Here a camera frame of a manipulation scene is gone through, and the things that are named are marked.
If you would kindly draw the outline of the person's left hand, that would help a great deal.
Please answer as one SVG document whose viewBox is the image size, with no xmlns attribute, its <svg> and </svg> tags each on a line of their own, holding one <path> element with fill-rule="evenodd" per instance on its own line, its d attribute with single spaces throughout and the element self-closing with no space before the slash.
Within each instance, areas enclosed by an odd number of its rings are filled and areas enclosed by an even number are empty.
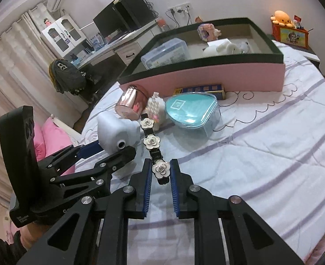
<svg viewBox="0 0 325 265">
<path fill-rule="evenodd" d="M 30 223 L 20 228 L 20 241 L 26 250 L 29 250 L 45 234 L 51 225 Z"/>
</svg>

